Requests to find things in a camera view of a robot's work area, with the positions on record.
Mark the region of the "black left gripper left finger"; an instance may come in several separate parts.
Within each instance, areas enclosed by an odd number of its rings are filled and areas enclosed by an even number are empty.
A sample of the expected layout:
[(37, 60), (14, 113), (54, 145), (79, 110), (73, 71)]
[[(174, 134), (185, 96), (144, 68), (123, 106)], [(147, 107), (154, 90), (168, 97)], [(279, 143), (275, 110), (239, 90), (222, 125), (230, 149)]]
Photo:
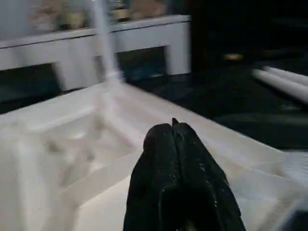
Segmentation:
[(183, 231), (182, 174), (176, 132), (187, 123), (150, 128), (130, 176), (125, 231)]

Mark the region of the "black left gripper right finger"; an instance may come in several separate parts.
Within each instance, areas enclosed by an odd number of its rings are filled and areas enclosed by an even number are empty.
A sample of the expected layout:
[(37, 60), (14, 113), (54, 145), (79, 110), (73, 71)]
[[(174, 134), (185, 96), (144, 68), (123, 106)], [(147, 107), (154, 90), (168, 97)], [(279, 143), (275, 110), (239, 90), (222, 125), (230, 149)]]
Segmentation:
[(172, 119), (185, 212), (197, 231), (244, 231), (228, 179), (194, 129)]

